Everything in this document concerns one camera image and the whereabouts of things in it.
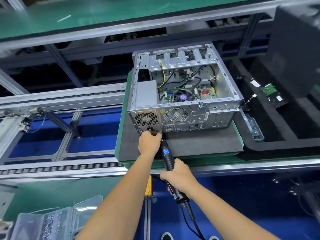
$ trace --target person's left hand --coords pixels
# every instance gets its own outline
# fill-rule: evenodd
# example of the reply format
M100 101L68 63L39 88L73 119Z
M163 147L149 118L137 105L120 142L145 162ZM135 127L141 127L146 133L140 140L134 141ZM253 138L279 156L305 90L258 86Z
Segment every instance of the person's left hand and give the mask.
M162 133L158 132L155 136L150 131L144 131L139 138L139 152L141 154L148 153L151 156L155 156L160 147Z

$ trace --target right arm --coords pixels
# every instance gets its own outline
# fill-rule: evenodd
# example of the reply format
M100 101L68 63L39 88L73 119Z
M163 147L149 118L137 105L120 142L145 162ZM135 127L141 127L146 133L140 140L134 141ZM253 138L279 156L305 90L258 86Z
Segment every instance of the right arm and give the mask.
M225 240L279 240L199 184L183 161L175 159L174 170L160 177L194 200Z

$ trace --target white label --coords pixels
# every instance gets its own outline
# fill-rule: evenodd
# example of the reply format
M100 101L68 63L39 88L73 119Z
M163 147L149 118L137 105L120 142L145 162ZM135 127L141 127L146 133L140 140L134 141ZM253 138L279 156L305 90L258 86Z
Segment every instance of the white label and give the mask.
M204 120L207 121L209 117L209 112L206 112L205 116L204 116Z
M257 83L256 80L252 80L250 83L254 85L256 88L260 87L260 84Z

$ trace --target open computer tower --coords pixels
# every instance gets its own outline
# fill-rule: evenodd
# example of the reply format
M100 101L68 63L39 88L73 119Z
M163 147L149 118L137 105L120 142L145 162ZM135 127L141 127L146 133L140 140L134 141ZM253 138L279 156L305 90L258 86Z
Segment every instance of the open computer tower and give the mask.
M227 128L243 97L213 44L134 53L127 113L141 134Z

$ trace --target electric screwdriver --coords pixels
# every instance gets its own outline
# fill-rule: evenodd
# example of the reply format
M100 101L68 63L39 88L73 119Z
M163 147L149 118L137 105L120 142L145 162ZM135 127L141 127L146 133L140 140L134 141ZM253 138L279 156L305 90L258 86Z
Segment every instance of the electric screwdriver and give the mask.
M161 139L160 148L161 148L161 154L162 154L162 159L164 161L165 169L167 171L172 171L174 169L174 158L171 154L168 143L163 139ZM177 204L182 204L190 201L185 193L182 193L179 190L177 190L168 181L167 181L167 184Z

